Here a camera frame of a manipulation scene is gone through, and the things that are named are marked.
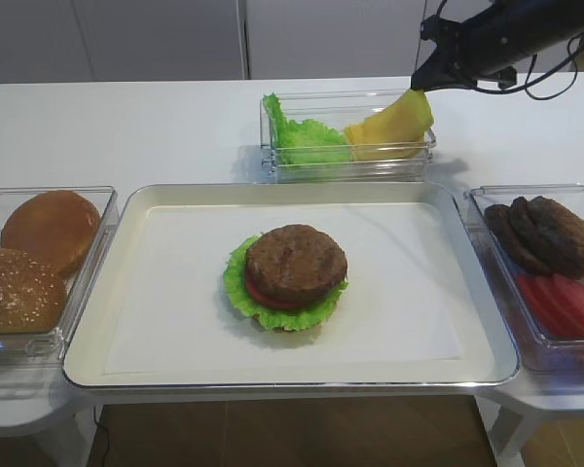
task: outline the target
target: cabinet door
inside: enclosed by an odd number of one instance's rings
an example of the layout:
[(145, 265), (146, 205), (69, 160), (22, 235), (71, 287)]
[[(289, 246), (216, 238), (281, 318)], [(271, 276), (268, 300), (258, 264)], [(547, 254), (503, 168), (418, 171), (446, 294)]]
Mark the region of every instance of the cabinet door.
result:
[[(439, 8), (440, 3), (441, 0), (426, 0), (426, 16), (429, 17), (433, 15), (437, 11), (437, 8)], [(448, 0), (448, 3), (446, 3), (446, 7), (444, 8), (441, 17), (454, 21), (463, 21), (487, 9), (491, 3), (492, 2), (489, 0)], [(430, 56), (434, 49), (435, 44), (432, 41), (420, 41), (418, 66), (424, 63), (424, 61)], [(545, 51), (542, 51), (538, 55), (534, 71), (537, 73), (543, 73), (559, 64), (565, 58), (566, 42), (563, 42), (557, 44), (556, 46), (550, 47)], [(514, 66), (520, 73), (528, 72), (529, 58), (521, 60)]]
[(251, 78), (409, 75), (423, 0), (247, 0)]
[(0, 83), (90, 80), (70, 2), (0, 0)]
[(99, 81), (243, 78), (237, 0), (75, 0)]

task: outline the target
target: black cable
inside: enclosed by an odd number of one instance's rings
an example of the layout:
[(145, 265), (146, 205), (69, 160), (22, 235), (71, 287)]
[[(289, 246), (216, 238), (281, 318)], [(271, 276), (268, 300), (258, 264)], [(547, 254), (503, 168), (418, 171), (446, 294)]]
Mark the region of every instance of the black cable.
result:
[(104, 432), (104, 438), (106, 439), (106, 449), (101, 457), (101, 466), (106, 467), (106, 457), (108, 457), (108, 452), (110, 452), (110, 432), (108, 428), (101, 424), (101, 421), (97, 419), (97, 407), (93, 406), (93, 421), (95, 422), (95, 426), (99, 428), (101, 431)]
[[(581, 37), (582, 37), (582, 34), (571, 38), (571, 40), (566, 43), (566, 54), (568, 56), (572, 56), (571, 44), (573, 44), (576, 40), (580, 39)], [(529, 83), (529, 77), (531, 76), (532, 71), (534, 70), (534, 64), (536, 63), (537, 57), (538, 57), (538, 55), (536, 55), (536, 54), (533, 55), (532, 60), (529, 63), (528, 74), (526, 76), (526, 84)], [(571, 61), (571, 63), (573, 64), (573, 78), (571, 79), (571, 82), (563, 90), (559, 90), (558, 92), (551, 94), (551, 95), (542, 95), (541, 96), (541, 95), (533, 94), (529, 90), (529, 88), (526, 88), (525, 91), (526, 91), (526, 94), (528, 95), (528, 97), (530, 99), (534, 99), (534, 100), (551, 100), (551, 99), (558, 97), (559, 95), (564, 94), (568, 90), (570, 90), (571, 87), (575, 84), (575, 81), (577, 81), (577, 75), (579, 73), (579, 67), (577, 66), (577, 63), (575, 62), (575, 58)]]
[(462, 84), (466, 85), (471, 90), (475, 90), (477, 92), (482, 92), (484, 94), (494, 94), (494, 95), (514, 94), (515, 92), (521, 92), (522, 90), (527, 90), (528, 88), (531, 88), (532, 86), (537, 85), (537, 84), (541, 83), (542, 81), (546, 80), (547, 78), (549, 78), (550, 76), (552, 76), (556, 72), (563, 69), (569, 63), (573, 62), (577, 58), (577, 56), (580, 55), (582, 52), (584, 52), (584, 46), (578, 47), (573, 54), (570, 54), (567, 58), (565, 58), (563, 61), (561, 61), (558, 65), (556, 65), (551, 70), (544, 73), (543, 75), (539, 76), (538, 78), (530, 81), (527, 84), (523, 84), (521, 86), (517, 86), (516, 88), (511, 88), (508, 90), (486, 90), (485, 88), (480, 88), (478, 86), (473, 85), (465, 76), (463, 76), (460, 73), (459, 70), (454, 68), (453, 65), (450, 65), (450, 68), (452, 69), (453, 73), (455, 75), (457, 75), (460, 82)]
[(444, 7), (446, 6), (446, 3), (448, 3), (448, 0), (441, 0), (441, 3), (439, 4), (439, 8), (437, 8), (437, 13), (436, 13), (436, 15), (438, 17), (440, 17), (441, 12), (444, 11)]

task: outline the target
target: brown patty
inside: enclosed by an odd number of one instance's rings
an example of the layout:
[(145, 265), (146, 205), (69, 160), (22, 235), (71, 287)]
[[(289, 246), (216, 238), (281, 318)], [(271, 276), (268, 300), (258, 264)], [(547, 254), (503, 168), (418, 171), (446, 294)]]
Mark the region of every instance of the brown patty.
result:
[(76, 193), (46, 192), (22, 204), (2, 230), (0, 246), (25, 251), (63, 277), (85, 260), (99, 226), (99, 212)]
[(510, 206), (510, 223), (528, 250), (553, 271), (573, 279), (584, 276), (584, 269), (539, 231), (530, 217), (529, 203), (524, 197), (513, 200)]
[(326, 233), (290, 225), (265, 233), (251, 245), (246, 252), (246, 272), (261, 294), (306, 305), (345, 279), (347, 258)]
[(517, 236), (510, 225), (510, 208), (504, 204), (494, 204), (485, 209), (485, 221), (499, 245), (517, 266), (535, 275), (549, 275), (552, 270), (536, 258)]
[(65, 305), (63, 281), (21, 251), (0, 249), (0, 333), (50, 331)]
[(536, 197), (528, 207), (541, 235), (584, 269), (584, 220), (549, 198)]

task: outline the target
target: patty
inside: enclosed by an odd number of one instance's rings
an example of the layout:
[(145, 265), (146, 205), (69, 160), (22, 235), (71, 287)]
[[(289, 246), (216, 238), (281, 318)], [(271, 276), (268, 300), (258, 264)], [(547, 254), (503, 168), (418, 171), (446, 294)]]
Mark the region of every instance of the patty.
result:
[(584, 276), (584, 269), (539, 231), (530, 217), (529, 203), (524, 197), (513, 200), (510, 206), (510, 224), (528, 250), (553, 271), (572, 279)]
[(521, 241), (510, 225), (510, 207), (494, 204), (485, 209), (487, 226), (497, 238), (508, 257), (525, 272), (535, 275), (550, 275), (552, 270), (536, 258)]
[(584, 270), (584, 220), (544, 197), (529, 202), (529, 213), (540, 234)]
[(313, 227), (289, 225), (265, 233), (246, 252), (246, 273), (264, 296), (311, 304), (347, 275), (347, 258), (333, 238)]

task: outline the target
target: lettuce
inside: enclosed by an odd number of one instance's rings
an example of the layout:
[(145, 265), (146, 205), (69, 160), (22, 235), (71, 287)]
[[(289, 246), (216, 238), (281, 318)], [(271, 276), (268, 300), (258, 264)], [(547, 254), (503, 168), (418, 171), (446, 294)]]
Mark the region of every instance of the lettuce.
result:
[(295, 310), (295, 313), (270, 309), (255, 302), (244, 287), (246, 250), (259, 236), (251, 236), (232, 252), (227, 269), (223, 273), (225, 291), (230, 302), (242, 315), (255, 317), (265, 329), (302, 331), (325, 321), (335, 311), (338, 298), (347, 288), (346, 281), (335, 287), (319, 302)]
[[(304, 164), (350, 161), (346, 138), (339, 131), (315, 119), (302, 122), (287, 120), (281, 110), (281, 102), (274, 93), (265, 96), (264, 103), (273, 119), (279, 162)], [(333, 146), (344, 147), (340, 150)]]

